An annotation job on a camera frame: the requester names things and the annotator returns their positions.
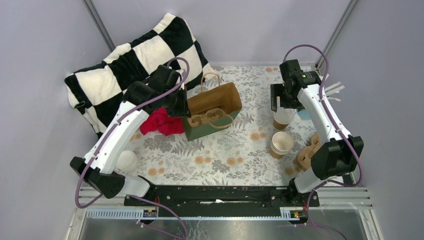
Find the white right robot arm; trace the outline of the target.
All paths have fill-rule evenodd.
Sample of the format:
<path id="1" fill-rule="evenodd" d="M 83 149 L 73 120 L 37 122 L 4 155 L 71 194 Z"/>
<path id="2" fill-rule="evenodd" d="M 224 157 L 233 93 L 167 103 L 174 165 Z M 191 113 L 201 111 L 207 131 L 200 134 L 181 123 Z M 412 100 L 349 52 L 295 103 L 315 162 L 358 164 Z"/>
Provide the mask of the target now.
<path id="1" fill-rule="evenodd" d="M 273 112 L 284 109 L 305 109 L 318 133 L 321 146 L 311 157 L 311 167 L 296 177 L 287 191 L 287 201 L 301 205 L 307 194 L 331 178 L 356 170 L 364 142 L 352 134 L 337 117 L 315 71 L 303 71 L 298 60 L 286 60 L 279 66 L 283 83 L 270 86 L 270 107 Z"/>

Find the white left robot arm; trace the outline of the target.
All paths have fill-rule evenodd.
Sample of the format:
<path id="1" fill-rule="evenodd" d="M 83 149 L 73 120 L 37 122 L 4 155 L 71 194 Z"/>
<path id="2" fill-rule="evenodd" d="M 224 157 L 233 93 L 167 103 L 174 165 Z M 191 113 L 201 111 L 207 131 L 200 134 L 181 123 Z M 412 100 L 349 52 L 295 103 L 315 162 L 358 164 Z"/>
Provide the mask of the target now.
<path id="1" fill-rule="evenodd" d="M 79 175 L 79 183 L 87 183 L 107 199 L 118 194 L 135 195 L 144 206 L 152 204 L 155 192 L 141 177 L 130 177 L 115 171 L 121 153 L 136 129 L 157 109 L 164 108 L 172 117 L 188 117 L 187 92 L 183 74 L 159 65 L 143 81 L 130 84 L 105 133 L 84 157 L 75 156 L 70 167 Z"/>

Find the brown paper coffee cup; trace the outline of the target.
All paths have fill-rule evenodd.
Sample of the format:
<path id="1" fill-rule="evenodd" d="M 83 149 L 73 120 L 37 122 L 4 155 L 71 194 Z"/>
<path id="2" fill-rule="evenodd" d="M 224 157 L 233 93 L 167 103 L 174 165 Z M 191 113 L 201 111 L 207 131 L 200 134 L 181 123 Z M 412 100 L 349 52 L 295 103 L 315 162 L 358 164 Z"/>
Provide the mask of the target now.
<path id="1" fill-rule="evenodd" d="M 294 120 L 294 117 L 292 109 L 281 107 L 273 114 L 273 126 L 279 131 L 284 130 Z"/>

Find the brown pulp cup carrier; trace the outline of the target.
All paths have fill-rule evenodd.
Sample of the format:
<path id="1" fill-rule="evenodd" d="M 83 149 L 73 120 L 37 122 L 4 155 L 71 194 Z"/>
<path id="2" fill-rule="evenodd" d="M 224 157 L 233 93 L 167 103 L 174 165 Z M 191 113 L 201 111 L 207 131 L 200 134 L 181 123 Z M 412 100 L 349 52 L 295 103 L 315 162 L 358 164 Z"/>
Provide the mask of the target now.
<path id="1" fill-rule="evenodd" d="M 224 110 L 213 108 L 207 110 L 205 113 L 193 114 L 191 117 L 187 118 L 187 122 L 191 127 L 199 127 L 201 125 L 213 123 L 225 116 L 226 113 Z"/>

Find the green paper bag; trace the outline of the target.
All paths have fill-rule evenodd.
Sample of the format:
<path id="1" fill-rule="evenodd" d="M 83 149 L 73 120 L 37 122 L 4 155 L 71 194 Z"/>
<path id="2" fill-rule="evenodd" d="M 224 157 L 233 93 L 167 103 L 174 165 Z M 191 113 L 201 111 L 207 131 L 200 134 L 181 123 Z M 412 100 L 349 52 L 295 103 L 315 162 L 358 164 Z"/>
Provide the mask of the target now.
<path id="1" fill-rule="evenodd" d="M 213 75 L 218 78 L 218 86 L 204 90 L 203 82 L 208 75 L 211 73 L 205 73 L 200 80 L 200 93 L 187 100 L 191 116 L 183 118 L 182 125 L 188 141 L 229 128 L 242 109 L 235 84 L 221 84 L 217 73 Z"/>

